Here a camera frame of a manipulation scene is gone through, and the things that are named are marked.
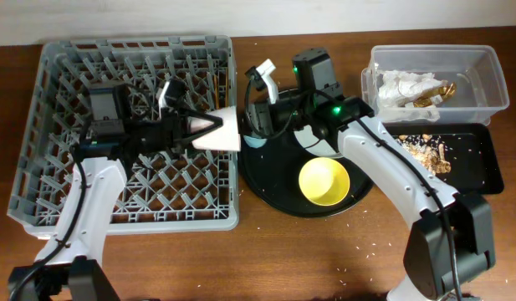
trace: food pieces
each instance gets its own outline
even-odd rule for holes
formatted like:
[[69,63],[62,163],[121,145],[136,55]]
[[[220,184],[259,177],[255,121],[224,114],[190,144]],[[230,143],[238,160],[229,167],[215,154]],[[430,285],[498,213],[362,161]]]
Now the food pieces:
[[447,147],[440,143],[440,136],[399,135],[396,141],[433,175],[451,172],[451,163],[445,160]]

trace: lattice crate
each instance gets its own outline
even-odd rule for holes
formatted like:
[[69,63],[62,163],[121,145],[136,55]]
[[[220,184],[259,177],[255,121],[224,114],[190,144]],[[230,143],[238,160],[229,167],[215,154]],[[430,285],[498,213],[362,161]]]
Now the lattice crate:
[[[228,37],[169,37],[46,44],[40,59],[8,215],[27,233],[48,237],[72,180],[69,146],[90,118],[88,87],[121,80],[155,95],[177,76],[198,109],[235,105],[235,63]],[[157,119],[131,91],[134,113]],[[238,223],[237,156],[205,151],[191,160],[140,156],[116,203],[109,234],[229,230]]]

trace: white wall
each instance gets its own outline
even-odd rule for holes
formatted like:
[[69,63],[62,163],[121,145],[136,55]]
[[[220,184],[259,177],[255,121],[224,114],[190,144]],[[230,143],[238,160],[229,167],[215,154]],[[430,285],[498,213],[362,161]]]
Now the white wall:
[[0,45],[516,25],[516,0],[0,0]]

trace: black round tray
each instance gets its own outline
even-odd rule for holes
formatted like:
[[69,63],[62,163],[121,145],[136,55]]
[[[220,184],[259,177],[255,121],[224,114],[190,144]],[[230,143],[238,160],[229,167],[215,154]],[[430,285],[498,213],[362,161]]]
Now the black round tray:
[[250,189],[270,206],[296,217],[327,217],[353,207],[372,188],[371,179],[351,161],[337,159],[349,172],[349,193],[340,203],[322,207],[308,201],[299,188],[302,166],[314,159],[288,132],[257,149],[242,139],[239,170]]

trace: crumpled white paper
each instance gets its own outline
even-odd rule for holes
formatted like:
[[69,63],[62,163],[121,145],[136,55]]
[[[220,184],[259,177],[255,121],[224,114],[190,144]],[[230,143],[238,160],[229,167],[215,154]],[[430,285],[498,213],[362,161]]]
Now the crumpled white paper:
[[[378,89],[378,116],[384,122],[412,121],[426,119],[436,121],[440,118],[435,105],[442,98],[431,98],[435,105],[426,108],[414,108],[412,101],[429,90],[447,85],[446,80],[434,79],[433,73],[414,74],[405,71],[381,71],[384,84]],[[387,108],[405,107],[406,110],[387,110]]]

